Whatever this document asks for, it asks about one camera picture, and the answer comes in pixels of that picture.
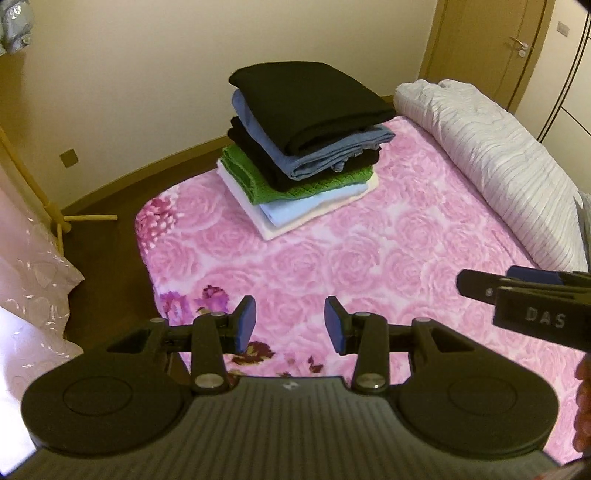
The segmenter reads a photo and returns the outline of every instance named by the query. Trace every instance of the person's hand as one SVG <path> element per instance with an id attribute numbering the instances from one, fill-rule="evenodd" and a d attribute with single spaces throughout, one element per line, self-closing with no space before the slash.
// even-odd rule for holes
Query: person's hand
<path id="1" fill-rule="evenodd" d="M 574 376 L 583 382 L 577 391 L 579 410 L 574 419 L 573 447 L 577 452 L 584 452 L 591 447 L 591 354 L 581 360 Z"/>

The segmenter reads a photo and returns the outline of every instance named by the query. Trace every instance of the white folded cloth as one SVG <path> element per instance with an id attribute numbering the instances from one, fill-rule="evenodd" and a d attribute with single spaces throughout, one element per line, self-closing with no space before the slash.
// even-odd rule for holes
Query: white folded cloth
<path id="1" fill-rule="evenodd" d="M 264 240 L 272 240 L 280 235 L 283 235 L 284 233 L 291 232 L 293 229 L 298 228 L 299 226 L 316 217 L 324 215 L 325 213 L 334 212 L 336 209 L 341 208 L 342 206 L 353 203 L 356 200 L 366 196 L 369 192 L 375 190 L 379 184 L 378 176 L 374 172 L 371 178 L 367 181 L 367 190 L 360 193 L 359 195 L 353 195 L 347 199 L 323 203 L 322 205 L 318 205 L 318 207 L 315 207 L 292 222 L 286 223 L 281 227 L 276 227 L 269 221 L 265 213 L 258 205 L 253 205 L 250 203 L 241 186 L 238 184 L 238 182 L 236 182 L 236 180 L 234 180 L 234 177 L 228 173 L 228 171 L 222 165 L 222 162 L 219 160 L 217 161 L 217 174 L 220 175 L 220 178 L 226 184 L 226 187 L 228 187 L 228 190 L 230 190 L 232 196 L 240 204 Z"/>

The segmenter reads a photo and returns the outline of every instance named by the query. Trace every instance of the purple flower print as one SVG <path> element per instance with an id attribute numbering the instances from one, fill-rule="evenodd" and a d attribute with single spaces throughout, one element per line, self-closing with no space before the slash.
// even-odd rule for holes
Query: purple flower print
<path id="1" fill-rule="evenodd" d="M 226 312 L 228 310 L 228 302 L 230 297 L 220 287 L 213 287 L 208 285 L 203 289 L 201 298 L 196 300 L 197 309 L 199 313 L 204 314 L 208 312 Z"/>
<path id="2" fill-rule="evenodd" d="M 169 291 L 160 294 L 161 312 L 164 312 L 171 325 L 189 325 L 193 323 L 195 315 L 189 306 L 186 295 L 177 291 Z"/>

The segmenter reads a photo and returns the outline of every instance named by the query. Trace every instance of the door frame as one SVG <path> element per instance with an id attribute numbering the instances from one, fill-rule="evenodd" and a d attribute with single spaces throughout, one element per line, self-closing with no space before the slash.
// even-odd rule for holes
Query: door frame
<path id="1" fill-rule="evenodd" d="M 421 63 L 421 69 L 419 70 L 418 74 L 420 79 L 427 76 L 427 70 L 429 65 L 431 65 L 431 59 L 433 58 L 433 53 L 435 52 L 435 45 L 437 45 L 437 40 L 439 39 L 441 22 L 445 16 L 445 10 L 449 1 L 450 0 L 437 0 L 435 15 L 433 16 L 433 26 L 431 27 L 427 48 L 425 49 L 425 55 L 423 56 L 423 62 Z M 527 88 L 531 76 L 534 73 L 535 65 L 538 63 L 542 46 L 544 45 L 544 40 L 546 39 L 546 35 L 548 34 L 548 30 L 550 28 L 550 20 L 552 19 L 552 13 L 554 11 L 555 4 L 556 0 L 545 0 L 544 2 L 542 17 L 540 18 L 538 30 L 535 33 L 534 41 L 531 45 L 530 56 L 525 62 L 523 74 L 517 83 L 517 88 L 515 89 L 513 97 L 511 98 L 509 106 L 507 107 L 507 111 L 509 113 L 515 113 L 517 110 L 517 107 L 519 106 L 519 103 L 521 102 L 521 99 L 525 93 L 525 89 Z"/>

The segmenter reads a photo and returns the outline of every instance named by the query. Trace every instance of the gray pillow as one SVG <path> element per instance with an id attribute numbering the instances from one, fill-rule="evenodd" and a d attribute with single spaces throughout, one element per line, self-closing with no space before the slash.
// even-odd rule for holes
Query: gray pillow
<path id="1" fill-rule="evenodd" d="M 577 205 L 579 223 L 585 245 L 585 254 L 587 255 L 587 265 L 589 265 L 589 271 L 591 271 L 591 194 L 579 190 L 579 195 L 581 195 L 581 201 L 583 202 L 583 209 L 579 209 L 579 205 Z"/>

